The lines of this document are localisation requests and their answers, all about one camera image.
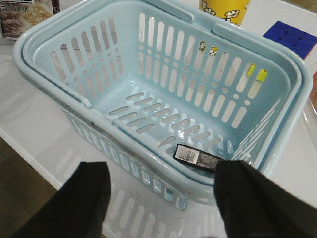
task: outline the sticker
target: sticker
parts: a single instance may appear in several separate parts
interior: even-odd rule
[[[186,161],[191,164],[196,164],[199,156],[199,151],[183,145],[178,145],[174,158]]]

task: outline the white surface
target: white surface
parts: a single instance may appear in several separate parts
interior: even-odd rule
[[[288,4],[269,1],[282,8],[275,7],[277,11],[288,12],[288,7],[293,10]],[[195,4],[196,1],[184,2]],[[261,11],[270,8],[267,0],[253,0],[253,7],[257,9],[256,4],[261,2],[265,2]],[[248,14],[257,15],[251,9]],[[247,15],[243,27],[261,34],[269,28],[267,21],[275,23],[279,20],[275,15],[261,16],[261,19],[263,23]],[[104,161],[106,158],[75,133],[58,106],[24,81],[13,65],[11,50],[12,46],[0,45],[0,136],[58,189],[81,160]],[[317,140],[314,131],[317,131],[317,119],[308,103],[271,179],[317,208]],[[104,234],[108,237],[225,237],[216,206],[189,203],[186,211],[176,210],[136,183],[114,162],[107,162],[113,182],[112,199],[104,223]]]
[[[277,21],[317,36],[317,14],[281,0],[252,0],[241,27],[263,35]],[[305,58],[305,63],[312,74],[317,71],[317,46]]]

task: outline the blue object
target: blue object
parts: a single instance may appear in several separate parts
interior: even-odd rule
[[[283,22],[276,22],[264,35],[297,53],[304,59],[317,43],[317,37]]]
[[[170,0],[91,0],[16,42],[24,78],[76,131],[179,209],[212,203],[214,174],[185,144],[268,173],[312,88],[288,48]]]

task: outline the product packaging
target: product packaging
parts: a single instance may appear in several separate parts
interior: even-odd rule
[[[16,39],[59,11],[58,0],[0,0],[2,36]]]

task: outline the shopping basket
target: shopping basket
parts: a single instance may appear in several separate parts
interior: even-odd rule
[[[213,202],[185,144],[267,173],[312,83],[290,50],[166,0],[91,0],[31,28],[14,62],[77,132],[180,209]]]

